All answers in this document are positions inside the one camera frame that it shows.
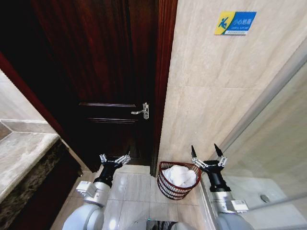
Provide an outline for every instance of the dark wooden door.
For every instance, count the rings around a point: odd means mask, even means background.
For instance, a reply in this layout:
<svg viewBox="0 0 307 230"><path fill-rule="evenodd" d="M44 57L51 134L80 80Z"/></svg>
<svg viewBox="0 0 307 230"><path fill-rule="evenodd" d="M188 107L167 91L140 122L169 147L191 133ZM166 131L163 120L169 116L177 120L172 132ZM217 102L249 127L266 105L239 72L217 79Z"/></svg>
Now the dark wooden door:
<svg viewBox="0 0 307 230"><path fill-rule="evenodd" d="M164 106L164 101L157 105L156 92L157 87L166 91L167 84L167 77L157 82L156 70L157 61L161 65L159 13L166 5L161 8L157 0L31 0L2 7L1 20L8 22L2 23L3 55L93 171L99 154L118 157L128 145L130 163L150 165L153 159ZM174 23L173 18L166 29L172 31L170 41ZM147 120L131 114L144 102L150 107Z"/></svg>

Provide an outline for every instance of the glass panel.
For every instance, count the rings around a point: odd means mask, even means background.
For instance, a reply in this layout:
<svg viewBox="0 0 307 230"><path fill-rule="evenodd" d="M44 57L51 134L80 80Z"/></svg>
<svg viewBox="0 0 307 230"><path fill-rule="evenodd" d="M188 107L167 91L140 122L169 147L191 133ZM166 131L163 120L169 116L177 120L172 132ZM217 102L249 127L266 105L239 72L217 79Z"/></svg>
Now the glass panel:
<svg viewBox="0 0 307 230"><path fill-rule="evenodd" d="M224 179L234 198L244 199L251 209L307 193L307 64L224 155L228 157ZM243 216L255 229L307 224L307 199Z"/></svg>

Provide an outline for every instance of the white towel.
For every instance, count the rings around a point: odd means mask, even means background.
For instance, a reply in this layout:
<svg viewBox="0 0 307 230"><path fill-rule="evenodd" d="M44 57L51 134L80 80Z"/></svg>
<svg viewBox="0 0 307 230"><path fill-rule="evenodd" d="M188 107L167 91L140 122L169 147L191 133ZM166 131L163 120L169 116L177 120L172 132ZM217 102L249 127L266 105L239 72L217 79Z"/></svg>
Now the white towel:
<svg viewBox="0 0 307 230"><path fill-rule="evenodd" d="M196 183L196 173L184 166L174 165L162 170L162 173L170 183L177 187L187 188Z"/></svg>

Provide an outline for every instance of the door frame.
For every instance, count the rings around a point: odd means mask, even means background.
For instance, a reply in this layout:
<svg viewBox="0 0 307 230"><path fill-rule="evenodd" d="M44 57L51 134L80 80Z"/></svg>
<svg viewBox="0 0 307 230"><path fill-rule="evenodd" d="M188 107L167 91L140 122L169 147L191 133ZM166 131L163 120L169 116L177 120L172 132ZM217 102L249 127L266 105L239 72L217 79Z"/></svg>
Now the door frame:
<svg viewBox="0 0 307 230"><path fill-rule="evenodd" d="M169 66L174 38L174 28L176 22L178 0L158 0L158 22L157 22L157 46L155 64L155 86L152 106L154 108L153 117L153 151L151 153L150 174L155 176L157 170L160 137L162 131L164 106L167 90ZM74 144L61 124L55 119L51 112L37 98L26 82L17 73L14 67L0 52L0 68L13 84L21 91L36 110L47 120L47 122L57 131L57 133L76 152L82 155L79 148Z"/></svg>

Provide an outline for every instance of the wicker basket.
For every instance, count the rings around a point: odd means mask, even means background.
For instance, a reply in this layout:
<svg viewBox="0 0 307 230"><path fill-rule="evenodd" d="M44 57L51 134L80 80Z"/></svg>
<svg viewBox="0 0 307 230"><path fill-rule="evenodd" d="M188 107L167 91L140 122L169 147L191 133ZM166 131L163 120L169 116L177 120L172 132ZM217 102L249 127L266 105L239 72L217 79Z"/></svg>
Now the wicker basket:
<svg viewBox="0 0 307 230"><path fill-rule="evenodd" d="M196 173L196 183L193 186L187 188L181 188L170 183L163 175L162 170L171 168L173 165L185 166L188 169L193 170ZM199 183L200 179L201 179L201 170L194 164L167 162L167 161L160 162L159 174L157 178L158 187L161 190L161 192L169 199L172 200L183 199L189 193L189 191L191 191L192 188L194 188Z"/></svg>

